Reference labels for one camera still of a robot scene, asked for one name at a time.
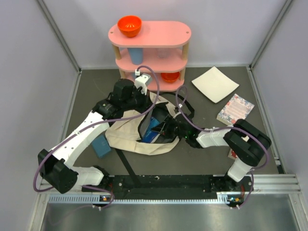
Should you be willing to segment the beige canvas backpack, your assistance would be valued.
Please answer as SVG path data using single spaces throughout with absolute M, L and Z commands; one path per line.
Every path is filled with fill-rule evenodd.
M 184 99 L 183 96 L 179 95 L 178 97 L 183 100 L 184 105 L 190 111 L 189 115 L 184 115 L 192 120 L 194 117 L 194 108 Z M 172 151 L 181 140 L 180 138 L 175 137 L 174 139 L 166 138 L 166 143 L 140 142 L 152 116 L 164 120 L 167 116 L 175 117 L 178 114 L 181 114 L 177 106 L 161 95 L 157 96 L 155 93 L 150 93 L 150 99 L 151 103 L 155 103 L 155 107 L 150 112 L 143 116 L 136 110 L 126 111 L 124 116 L 129 117 L 129 119 L 125 121 L 116 121 L 105 133 L 109 145 L 115 148 L 123 165 L 127 169 L 129 176 L 132 178 L 136 175 L 128 160 L 125 158 L 124 151 L 147 156 L 166 154 Z

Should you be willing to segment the red bordered white book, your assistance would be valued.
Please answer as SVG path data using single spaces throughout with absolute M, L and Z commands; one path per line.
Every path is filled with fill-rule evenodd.
M 249 137 L 248 136 L 245 136 L 245 137 L 242 137 L 242 139 L 247 142 L 249 140 Z M 233 160 L 236 160 L 237 158 L 237 155 L 236 153 L 234 152 L 234 150 L 230 149 L 229 153 L 228 153 L 228 158 L 230 159 L 233 159 Z

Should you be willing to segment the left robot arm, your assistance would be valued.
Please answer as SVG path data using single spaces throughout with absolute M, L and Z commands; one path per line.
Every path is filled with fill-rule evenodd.
M 82 152 L 109 128 L 109 124 L 123 116 L 125 111 L 145 112 L 153 103 L 147 87 L 151 76 L 118 80 L 106 99 L 95 104 L 84 121 L 58 146 L 38 154 L 39 174 L 59 193 L 74 187 L 92 185 L 99 191 L 109 186 L 109 179 L 99 167 L 75 167 Z

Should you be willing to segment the blue hardcover book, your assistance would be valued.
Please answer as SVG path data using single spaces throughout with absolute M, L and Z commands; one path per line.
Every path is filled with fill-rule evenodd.
M 157 119 L 154 116 L 150 118 L 149 125 L 145 131 L 145 134 L 141 138 L 140 142 L 142 143 L 166 143 L 166 138 L 163 133 L 157 133 L 151 131 L 151 128 L 161 123 L 162 119 Z

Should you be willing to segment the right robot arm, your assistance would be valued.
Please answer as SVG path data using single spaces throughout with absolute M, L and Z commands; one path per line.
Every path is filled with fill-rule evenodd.
M 225 186 L 237 190 L 245 175 L 256 168 L 264 155 L 268 155 L 271 139 L 244 119 L 223 128 L 199 128 L 186 115 L 167 117 L 151 128 L 165 138 L 184 138 L 193 148 L 228 146 L 237 158 L 225 174 Z

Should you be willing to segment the floral paperback book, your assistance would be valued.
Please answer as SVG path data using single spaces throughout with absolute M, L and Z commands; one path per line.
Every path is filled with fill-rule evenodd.
M 255 105 L 234 94 L 217 115 L 217 120 L 225 125 L 233 125 L 238 119 L 246 119 Z

